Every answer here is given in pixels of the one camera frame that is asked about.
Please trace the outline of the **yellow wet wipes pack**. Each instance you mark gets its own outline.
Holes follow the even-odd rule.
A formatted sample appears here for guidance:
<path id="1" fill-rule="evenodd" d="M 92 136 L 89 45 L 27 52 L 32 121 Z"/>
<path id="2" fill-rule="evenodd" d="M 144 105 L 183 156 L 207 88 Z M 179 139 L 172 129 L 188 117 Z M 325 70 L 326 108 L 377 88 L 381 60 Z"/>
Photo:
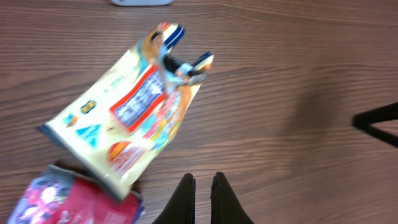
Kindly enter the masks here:
<path id="1" fill-rule="evenodd" d="M 163 22 L 87 91 L 41 126 L 117 200 L 174 139 L 213 63 L 172 56 L 185 29 Z"/>

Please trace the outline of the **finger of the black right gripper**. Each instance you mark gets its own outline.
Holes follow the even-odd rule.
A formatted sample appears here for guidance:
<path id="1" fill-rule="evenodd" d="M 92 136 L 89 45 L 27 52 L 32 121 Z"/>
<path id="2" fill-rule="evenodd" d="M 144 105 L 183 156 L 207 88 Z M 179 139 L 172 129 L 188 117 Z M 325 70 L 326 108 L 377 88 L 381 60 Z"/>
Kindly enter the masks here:
<path id="1" fill-rule="evenodd" d="M 397 148 L 396 135 L 373 126 L 375 123 L 393 120 L 397 120 L 397 103 L 358 113 L 353 116 L 352 125 L 365 134 Z"/>

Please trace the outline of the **red Carefree pad pack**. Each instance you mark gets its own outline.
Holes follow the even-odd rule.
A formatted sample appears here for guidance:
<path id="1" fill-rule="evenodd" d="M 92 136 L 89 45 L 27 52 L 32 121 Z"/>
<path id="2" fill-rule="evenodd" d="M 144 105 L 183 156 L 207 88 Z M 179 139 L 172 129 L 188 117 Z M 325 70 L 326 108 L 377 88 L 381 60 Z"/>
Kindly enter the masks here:
<path id="1" fill-rule="evenodd" d="M 118 202 L 94 180 L 50 165 L 26 188 L 7 224 L 134 224 L 144 214 L 131 191 Z"/>

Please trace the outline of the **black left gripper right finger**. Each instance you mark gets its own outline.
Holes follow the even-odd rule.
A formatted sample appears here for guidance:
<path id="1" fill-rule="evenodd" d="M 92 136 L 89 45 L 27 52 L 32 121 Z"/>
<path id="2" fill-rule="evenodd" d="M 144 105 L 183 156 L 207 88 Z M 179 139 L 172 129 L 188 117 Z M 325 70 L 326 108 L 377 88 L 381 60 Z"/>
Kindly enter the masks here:
<path id="1" fill-rule="evenodd" d="M 211 224 L 254 224 L 222 172 L 215 174 L 211 186 Z"/>

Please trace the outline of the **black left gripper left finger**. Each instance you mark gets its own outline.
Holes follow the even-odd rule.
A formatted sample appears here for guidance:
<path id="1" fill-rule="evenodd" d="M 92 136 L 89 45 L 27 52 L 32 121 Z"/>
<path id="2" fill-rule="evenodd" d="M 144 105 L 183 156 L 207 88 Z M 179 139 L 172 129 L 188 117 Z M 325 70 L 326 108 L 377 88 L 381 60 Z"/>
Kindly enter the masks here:
<path id="1" fill-rule="evenodd" d="M 191 173 L 186 173 L 152 224 L 194 224 L 195 193 L 196 180 Z"/>

